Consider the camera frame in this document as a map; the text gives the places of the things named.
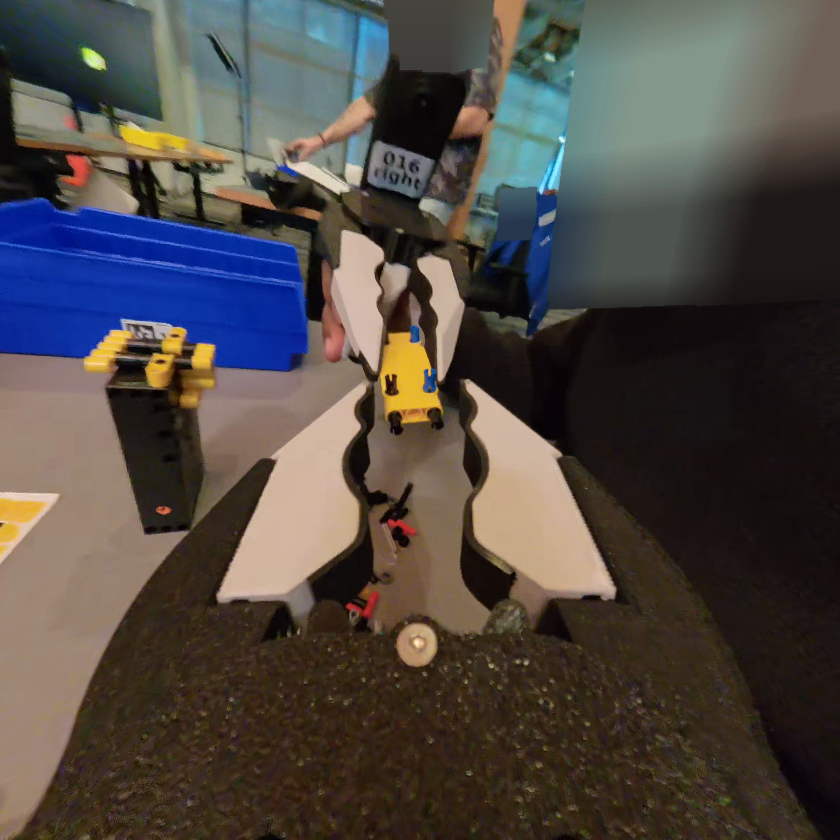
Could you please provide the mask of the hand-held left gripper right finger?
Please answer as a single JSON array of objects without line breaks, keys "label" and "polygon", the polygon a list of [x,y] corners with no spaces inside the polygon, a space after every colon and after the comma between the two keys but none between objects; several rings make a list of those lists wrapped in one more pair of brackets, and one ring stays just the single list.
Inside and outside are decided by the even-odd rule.
[{"label": "hand-held left gripper right finger", "polygon": [[462,381],[465,502],[459,568],[492,611],[515,602],[536,628],[555,601],[614,602],[607,563],[561,468],[561,452],[472,381]]}]

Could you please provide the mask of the black light stand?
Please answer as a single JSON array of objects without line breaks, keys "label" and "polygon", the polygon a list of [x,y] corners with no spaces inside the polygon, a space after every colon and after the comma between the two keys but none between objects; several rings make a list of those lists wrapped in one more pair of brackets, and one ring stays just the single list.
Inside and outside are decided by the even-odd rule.
[{"label": "black light stand", "polygon": [[249,168],[248,168],[248,144],[249,144],[249,121],[247,115],[246,102],[246,78],[241,70],[236,58],[225,47],[221,38],[215,33],[205,33],[205,37],[210,43],[216,57],[222,63],[223,68],[234,81],[237,99],[237,121],[239,134],[239,159],[243,171],[243,180],[249,184]]}]

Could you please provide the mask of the yellow panel brick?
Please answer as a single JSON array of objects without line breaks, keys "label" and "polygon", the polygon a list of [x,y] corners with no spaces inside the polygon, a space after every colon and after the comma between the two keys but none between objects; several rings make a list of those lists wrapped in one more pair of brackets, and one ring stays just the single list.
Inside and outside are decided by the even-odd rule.
[{"label": "yellow panel brick", "polygon": [[424,340],[421,344],[411,344],[409,330],[388,333],[383,348],[380,377],[382,390],[383,375],[397,374],[399,396],[385,397],[382,390],[384,416],[387,422],[389,413],[400,413],[403,430],[404,426],[409,424],[429,425],[427,413],[432,408],[440,408],[443,412],[438,388],[435,394],[423,393],[424,370],[433,366],[428,358]]}]

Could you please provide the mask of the yellow black sticker sheet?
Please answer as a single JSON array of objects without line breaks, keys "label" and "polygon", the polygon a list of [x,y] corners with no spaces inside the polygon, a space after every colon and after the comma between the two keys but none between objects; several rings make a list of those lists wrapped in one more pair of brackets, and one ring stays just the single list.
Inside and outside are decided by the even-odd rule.
[{"label": "yellow black sticker sheet", "polygon": [[55,506],[60,494],[1,491],[1,563]]}]

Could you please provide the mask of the blue storage bin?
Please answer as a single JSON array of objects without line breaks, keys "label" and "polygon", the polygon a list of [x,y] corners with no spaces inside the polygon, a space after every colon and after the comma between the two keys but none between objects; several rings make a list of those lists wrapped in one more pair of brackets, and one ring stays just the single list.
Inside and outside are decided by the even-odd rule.
[{"label": "blue storage bin", "polygon": [[80,358],[122,321],[169,324],[217,365],[290,371],[309,350],[298,255],[274,240],[45,199],[1,207],[1,350]]}]

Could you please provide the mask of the black brick tower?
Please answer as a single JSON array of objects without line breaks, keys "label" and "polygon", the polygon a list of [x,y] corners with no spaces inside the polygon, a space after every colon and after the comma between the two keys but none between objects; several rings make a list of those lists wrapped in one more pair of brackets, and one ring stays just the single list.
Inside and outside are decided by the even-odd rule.
[{"label": "black brick tower", "polygon": [[87,372],[109,376],[106,397],[145,534],[190,529],[205,462],[197,409],[216,385],[216,348],[172,328],[162,339],[112,330]]}]

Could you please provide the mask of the background wooden desk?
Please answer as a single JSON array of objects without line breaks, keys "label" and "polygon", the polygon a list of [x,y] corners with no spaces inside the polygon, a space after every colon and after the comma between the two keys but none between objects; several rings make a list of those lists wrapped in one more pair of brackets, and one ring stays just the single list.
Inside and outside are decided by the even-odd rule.
[{"label": "background wooden desk", "polygon": [[273,230],[289,227],[312,233],[321,219],[319,211],[302,206],[279,209],[266,192],[244,185],[217,186],[215,194],[220,199],[236,203],[240,210],[241,224],[249,228]]},{"label": "background wooden desk", "polygon": [[199,218],[204,219],[201,173],[205,169],[220,172],[233,162],[232,158],[222,152],[205,148],[190,140],[181,145],[164,145],[153,149],[105,134],[24,126],[17,134],[16,142],[25,148],[39,151],[79,154],[96,159],[111,157],[128,161],[129,181],[133,196],[140,202],[140,213],[154,219],[160,218],[161,214],[152,163],[171,164],[176,170],[186,172],[192,177],[196,210]]}]

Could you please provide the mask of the black bag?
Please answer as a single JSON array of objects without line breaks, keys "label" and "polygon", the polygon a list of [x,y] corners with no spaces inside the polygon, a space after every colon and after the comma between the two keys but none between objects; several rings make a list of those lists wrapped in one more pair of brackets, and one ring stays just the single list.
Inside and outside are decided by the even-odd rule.
[{"label": "black bag", "polygon": [[278,211],[306,209],[320,214],[326,207],[327,194],[305,175],[274,171],[264,175],[264,184],[271,204]]}]

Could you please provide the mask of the yellow parts tray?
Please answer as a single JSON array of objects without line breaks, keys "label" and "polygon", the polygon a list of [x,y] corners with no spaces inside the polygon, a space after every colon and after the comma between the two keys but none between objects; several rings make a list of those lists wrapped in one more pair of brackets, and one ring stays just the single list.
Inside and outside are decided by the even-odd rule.
[{"label": "yellow parts tray", "polygon": [[141,129],[134,124],[124,123],[120,125],[119,133],[125,143],[146,150],[188,152],[191,149],[189,139],[166,132]]}]

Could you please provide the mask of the person's right forearm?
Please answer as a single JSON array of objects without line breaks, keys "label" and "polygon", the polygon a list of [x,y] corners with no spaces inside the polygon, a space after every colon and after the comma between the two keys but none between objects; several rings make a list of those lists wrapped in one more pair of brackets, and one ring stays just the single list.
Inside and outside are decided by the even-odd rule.
[{"label": "person's right forearm", "polygon": [[567,319],[522,337],[492,328],[473,308],[465,310],[444,392],[457,396],[470,380],[549,441],[565,431],[565,398],[586,316]]}]

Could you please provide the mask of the black monitor screen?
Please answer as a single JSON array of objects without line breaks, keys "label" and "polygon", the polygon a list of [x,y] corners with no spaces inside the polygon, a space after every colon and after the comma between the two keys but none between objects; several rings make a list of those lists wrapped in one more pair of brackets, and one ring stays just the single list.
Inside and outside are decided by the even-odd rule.
[{"label": "black monitor screen", "polygon": [[2,1],[13,77],[101,107],[163,120],[152,14],[122,2]]}]

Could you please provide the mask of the pile of black red pins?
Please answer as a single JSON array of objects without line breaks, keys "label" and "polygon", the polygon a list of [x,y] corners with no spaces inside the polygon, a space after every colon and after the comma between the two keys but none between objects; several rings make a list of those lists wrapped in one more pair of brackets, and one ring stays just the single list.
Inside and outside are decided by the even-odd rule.
[{"label": "pile of black red pins", "polygon": [[384,630],[381,616],[383,591],[394,583],[401,552],[408,549],[417,536],[414,526],[406,520],[414,483],[408,481],[398,496],[391,496],[383,490],[370,490],[365,483],[361,488],[369,508],[382,509],[377,528],[384,537],[385,558],[374,567],[368,584],[345,604],[344,611],[351,631],[380,634]]}]

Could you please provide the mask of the black office chair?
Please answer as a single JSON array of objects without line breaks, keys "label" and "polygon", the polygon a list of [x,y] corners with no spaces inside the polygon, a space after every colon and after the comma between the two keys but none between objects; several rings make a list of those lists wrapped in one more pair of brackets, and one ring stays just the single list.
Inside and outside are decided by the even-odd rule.
[{"label": "black office chair", "polygon": [[482,257],[469,281],[465,304],[500,318],[525,319],[531,309],[528,262],[531,241],[497,241]]}]

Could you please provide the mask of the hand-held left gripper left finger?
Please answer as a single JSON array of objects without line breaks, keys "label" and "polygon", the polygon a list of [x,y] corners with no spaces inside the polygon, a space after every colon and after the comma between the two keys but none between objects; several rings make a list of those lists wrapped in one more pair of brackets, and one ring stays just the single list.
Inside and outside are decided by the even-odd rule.
[{"label": "hand-held left gripper left finger", "polygon": [[363,483],[374,413],[373,385],[357,385],[273,455],[218,604],[280,603],[303,623],[317,602],[350,603],[369,584]]}]

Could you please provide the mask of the white paper stack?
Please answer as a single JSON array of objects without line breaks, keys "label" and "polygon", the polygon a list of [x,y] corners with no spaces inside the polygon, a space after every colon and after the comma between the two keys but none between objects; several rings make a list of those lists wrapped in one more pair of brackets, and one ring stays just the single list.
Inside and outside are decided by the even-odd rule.
[{"label": "white paper stack", "polygon": [[268,137],[266,144],[275,162],[276,174],[287,175],[294,181],[308,179],[334,195],[346,193],[351,189],[351,185],[342,177],[311,162],[299,160],[299,153],[294,150],[289,152],[282,141]]}]

